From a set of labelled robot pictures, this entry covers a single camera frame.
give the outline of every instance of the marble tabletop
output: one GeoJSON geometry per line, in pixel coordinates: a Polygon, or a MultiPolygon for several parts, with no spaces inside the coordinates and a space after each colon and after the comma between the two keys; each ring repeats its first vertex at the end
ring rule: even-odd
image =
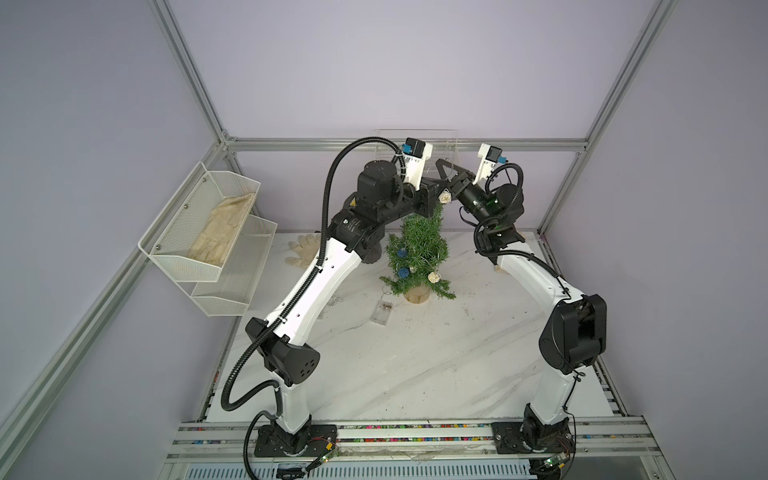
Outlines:
{"type": "MultiPolygon", "coordinates": [[[[379,279],[391,275],[386,258],[361,265],[339,286],[315,323],[308,343],[320,352],[317,370],[306,381],[315,420],[491,419],[521,417],[533,399],[539,376],[549,368],[538,351],[547,318],[515,278],[494,271],[474,253],[472,234],[444,232],[450,257],[440,268],[457,298],[434,294],[415,305],[393,296],[379,279]],[[392,304],[389,321],[370,320],[379,300],[392,304]]],[[[531,232],[524,233],[540,257],[531,232]]],[[[260,393],[243,407],[225,412],[219,404],[223,382],[250,344],[245,325],[281,301],[302,274],[287,265],[289,241],[278,233],[250,308],[237,330],[208,422],[250,421],[274,409],[271,394],[260,393]]],[[[254,353],[232,391],[236,399],[270,378],[254,353]]],[[[576,416],[612,416],[594,372],[571,399],[576,416]]]]}

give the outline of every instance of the mini christmas tree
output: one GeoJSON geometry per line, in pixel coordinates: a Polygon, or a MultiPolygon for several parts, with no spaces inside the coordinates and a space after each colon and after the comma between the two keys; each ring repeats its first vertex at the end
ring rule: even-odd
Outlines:
{"type": "Polygon", "coordinates": [[[386,253],[393,278],[380,277],[392,293],[400,295],[417,286],[427,286],[437,296],[454,299],[451,282],[442,279],[437,267],[448,258],[448,242],[440,236],[442,205],[432,218],[410,214],[402,220],[402,236],[389,235],[386,253]]]}

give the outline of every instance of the white work glove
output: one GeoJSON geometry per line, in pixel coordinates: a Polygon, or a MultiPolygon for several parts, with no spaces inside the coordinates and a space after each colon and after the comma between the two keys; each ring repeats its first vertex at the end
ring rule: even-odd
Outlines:
{"type": "Polygon", "coordinates": [[[299,235],[299,243],[289,242],[288,247],[299,254],[299,258],[287,257],[286,263],[306,269],[315,261],[317,250],[320,249],[320,234],[307,236],[299,235]]]}

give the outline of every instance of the robotic arm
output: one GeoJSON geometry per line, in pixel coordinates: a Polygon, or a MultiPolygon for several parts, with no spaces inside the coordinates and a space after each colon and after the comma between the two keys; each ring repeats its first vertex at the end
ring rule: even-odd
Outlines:
{"type": "Polygon", "coordinates": [[[526,406],[521,427],[524,445],[528,450],[542,451],[554,437],[568,431],[564,407],[578,376],[583,376],[582,370],[605,350],[605,303],[599,296],[585,296],[565,282],[525,244],[515,229],[515,221],[524,210],[522,170],[516,164],[507,164],[501,149],[483,144],[478,152],[477,173],[438,160],[440,178],[422,178],[424,163],[431,153],[431,144],[412,138],[402,151],[377,137],[361,139],[345,148],[334,160],[326,182],[324,230],[316,264],[307,269],[272,313],[265,319],[252,319],[246,327],[253,344],[224,386],[222,407],[235,409],[263,388],[257,386],[230,403],[229,392],[237,373],[250,354],[258,350],[265,367],[272,372],[274,381],[270,385],[279,386],[279,412],[273,427],[288,454],[301,452],[310,436],[310,413],[301,384],[319,362],[320,354],[306,340],[320,311],[354,268],[381,257],[380,241],[386,224],[412,213],[430,217],[437,203],[452,200],[461,202],[462,209],[477,221],[465,220],[475,227],[477,253],[518,279],[550,315],[539,349],[552,368],[542,376],[534,400],[526,406]],[[369,162],[358,176],[357,192],[328,224],[327,198],[336,166],[354,147],[372,141],[393,148],[392,162],[369,162]],[[517,172],[517,184],[491,190],[491,182],[509,168],[517,172]]]}

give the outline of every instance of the wire mesh basket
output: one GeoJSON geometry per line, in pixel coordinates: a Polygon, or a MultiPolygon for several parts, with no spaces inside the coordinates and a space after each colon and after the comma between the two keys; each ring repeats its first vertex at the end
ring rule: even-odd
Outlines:
{"type": "Polygon", "coordinates": [[[159,228],[150,227],[139,240],[139,249],[206,315],[243,315],[259,283],[277,223],[246,214],[236,225],[226,251],[218,256],[220,264],[189,258],[214,208],[227,198],[253,194],[247,205],[241,205],[250,212],[260,186],[233,172],[209,171],[202,164],[192,170],[185,184],[191,185],[189,180],[197,176],[191,190],[186,187],[190,193],[183,204],[171,206],[169,202],[166,206],[176,208],[176,213],[162,233],[158,235],[159,228]]]}
{"type": "Polygon", "coordinates": [[[190,297],[208,315],[243,315],[264,270],[277,223],[249,215],[219,281],[198,283],[190,297]]]}
{"type": "MultiPolygon", "coordinates": [[[[247,208],[251,210],[259,186],[259,182],[233,172],[205,170],[182,208],[176,212],[160,235],[154,249],[149,252],[142,251],[174,282],[217,282],[234,244],[229,246],[220,266],[189,258],[187,254],[205,228],[211,211],[222,200],[253,194],[247,208]]],[[[245,222],[242,222],[239,225],[235,233],[236,238],[244,224],[245,222]]]]}

